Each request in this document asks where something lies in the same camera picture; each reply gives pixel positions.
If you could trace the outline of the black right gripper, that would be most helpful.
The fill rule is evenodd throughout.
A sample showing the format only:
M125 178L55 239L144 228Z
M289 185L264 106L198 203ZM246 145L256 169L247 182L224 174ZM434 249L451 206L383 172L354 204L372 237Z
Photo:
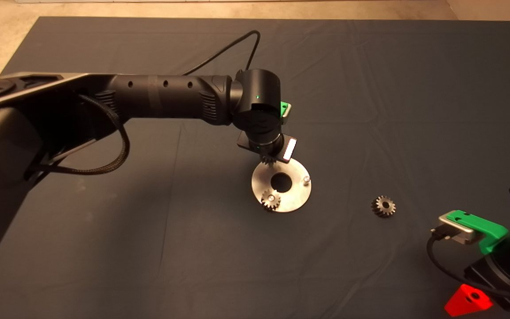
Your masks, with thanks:
M496 302L502 309L510 311L510 297L496 293L510 293L510 257L485 256L464 269L469 281L488 288L488 295L471 285L461 284L444 305L444 311L451 317L458 317L480 311L487 311Z

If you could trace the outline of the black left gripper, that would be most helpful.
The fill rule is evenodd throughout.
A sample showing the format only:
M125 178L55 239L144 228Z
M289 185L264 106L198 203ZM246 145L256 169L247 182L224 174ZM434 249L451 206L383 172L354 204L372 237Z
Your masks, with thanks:
M240 148L256 153L263 164L274 164L275 162L289 163L292 153L295 151L297 139L295 137L280 133L272 142L261 144L255 143L241 132L237 140Z

